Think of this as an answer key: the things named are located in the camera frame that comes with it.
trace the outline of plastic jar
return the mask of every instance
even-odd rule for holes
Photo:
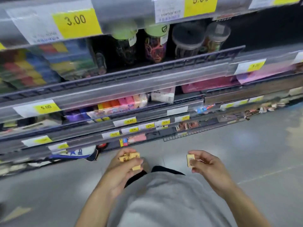
[[[213,22],[207,26],[206,39],[204,45],[209,53],[221,49],[223,43],[227,40],[231,32],[230,27],[221,22]]]
[[[184,22],[176,25],[172,30],[172,40],[176,44],[176,58],[197,55],[204,37],[203,27],[196,23]]]
[[[166,44],[169,37],[169,25],[156,25],[144,29],[145,57],[155,63],[161,62],[166,54]]]
[[[112,37],[116,39],[116,52],[125,64],[131,65],[136,61],[137,30],[115,30]]]

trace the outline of person's left hand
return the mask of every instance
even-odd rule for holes
[[[119,157],[133,152],[136,152],[136,150],[133,148],[125,148],[120,150],[110,162],[107,170],[98,184],[98,186],[102,187],[106,192],[109,193],[112,199],[115,199],[119,194],[121,194],[128,179],[143,170],[141,167],[140,170],[131,171],[133,167],[143,163],[143,160],[140,158],[133,158],[126,162],[120,162]]]

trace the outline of hand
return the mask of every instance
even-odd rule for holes
[[[193,166],[191,172],[201,174],[220,197],[224,199],[237,188],[218,157],[203,150],[191,150],[188,153],[195,155],[195,160],[190,161]]]
[[[121,194],[128,179],[143,170],[141,167],[140,170],[131,171],[133,167],[143,163],[143,160],[140,158],[133,158],[126,162],[120,162],[119,157],[133,152],[136,152],[133,148],[120,150],[110,162],[98,184],[98,187],[101,187],[103,191],[107,192],[112,199],[115,199]]]

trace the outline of person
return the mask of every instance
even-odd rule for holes
[[[231,226],[202,184],[194,177],[156,166],[151,173],[131,171],[140,158],[120,162],[125,148],[112,159],[77,220],[76,227],[104,226]],[[251,199],[232,180],[221,160],[191,150],[192,173],[201,174],[229,206],[238,227],[271,227]]]

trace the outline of black pants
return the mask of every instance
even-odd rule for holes
[[[157,171],[162,171],[162,172],[170,172],[172,174],[181,174],[181,175],[185,175],[179,171],[176,170],[172,170],[163,166],[154,166],[151,170],[151,173],[153,172],[157,172]],[[147,173],[143,170],[140,173],[136,174],[135,176],[132,176],[126,183],[125,187],[129,186],[131,183],[133,183],[134,181],[138,180],[139,178],[141,178],[142,176],[146,175]]]

